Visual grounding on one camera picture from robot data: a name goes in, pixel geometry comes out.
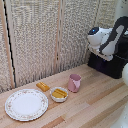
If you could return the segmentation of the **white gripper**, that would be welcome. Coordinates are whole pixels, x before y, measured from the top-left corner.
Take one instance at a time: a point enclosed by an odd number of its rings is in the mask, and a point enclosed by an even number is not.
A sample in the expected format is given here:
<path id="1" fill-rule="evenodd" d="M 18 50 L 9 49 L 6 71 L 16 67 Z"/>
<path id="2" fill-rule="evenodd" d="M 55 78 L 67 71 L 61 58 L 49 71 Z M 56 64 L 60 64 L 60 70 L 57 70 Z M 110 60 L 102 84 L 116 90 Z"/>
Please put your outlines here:
<path id="1" fill-rule="evenodd" d="M 113 55 L 105 55 L 99 51 L 99 49 L 94 49 L 89 45 L 89 50 L 94 53 L 95 55 L 101 57 L 102 59 L 106 61 L 111 61 L 113 59 Z"/>

